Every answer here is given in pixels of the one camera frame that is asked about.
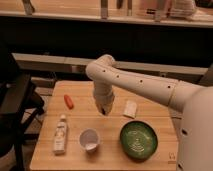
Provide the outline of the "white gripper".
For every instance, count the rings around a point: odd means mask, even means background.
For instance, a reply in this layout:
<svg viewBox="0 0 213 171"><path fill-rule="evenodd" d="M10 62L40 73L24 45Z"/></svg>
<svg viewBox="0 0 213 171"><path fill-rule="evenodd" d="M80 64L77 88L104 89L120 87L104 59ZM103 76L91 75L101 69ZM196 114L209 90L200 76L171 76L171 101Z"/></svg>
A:
<svg viewBox="0 0 213 171"><path fill-rule="evenodd" d="M93 92L93 96L95 99L95 104L98 111L103 115L108 115L113 106L114 102L114 92L113 89L99 89L95 88Z"/></svg>

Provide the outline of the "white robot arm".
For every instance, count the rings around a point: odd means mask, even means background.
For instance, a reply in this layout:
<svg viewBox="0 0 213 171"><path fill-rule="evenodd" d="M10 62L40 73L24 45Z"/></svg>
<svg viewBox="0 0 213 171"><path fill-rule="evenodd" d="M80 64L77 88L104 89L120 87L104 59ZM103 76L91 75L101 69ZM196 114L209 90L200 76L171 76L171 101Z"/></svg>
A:
<svg viewBox="0 0 213 171"><path fill-rule="evenodd" d="M119 70L106 54L86 66L98 111L108 114L114 86L182 114L176 171L213 171L213 86Z"/></svg>

